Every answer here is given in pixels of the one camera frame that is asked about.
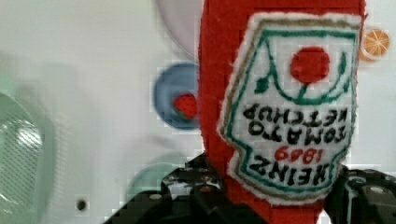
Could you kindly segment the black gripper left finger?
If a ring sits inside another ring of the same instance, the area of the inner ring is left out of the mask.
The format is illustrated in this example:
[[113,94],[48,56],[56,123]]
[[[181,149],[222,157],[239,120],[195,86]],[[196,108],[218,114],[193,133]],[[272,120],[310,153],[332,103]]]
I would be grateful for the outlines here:
[[104,224],[267,224],[250,206],[233,203],[206,154],[138,193]]

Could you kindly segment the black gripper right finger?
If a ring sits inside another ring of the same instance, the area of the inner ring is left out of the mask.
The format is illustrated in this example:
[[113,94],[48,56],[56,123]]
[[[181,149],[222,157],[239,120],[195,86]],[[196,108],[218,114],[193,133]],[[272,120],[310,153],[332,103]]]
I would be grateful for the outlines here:
[[396,224],[396,180],[343,167],[324,206],[332,224]]

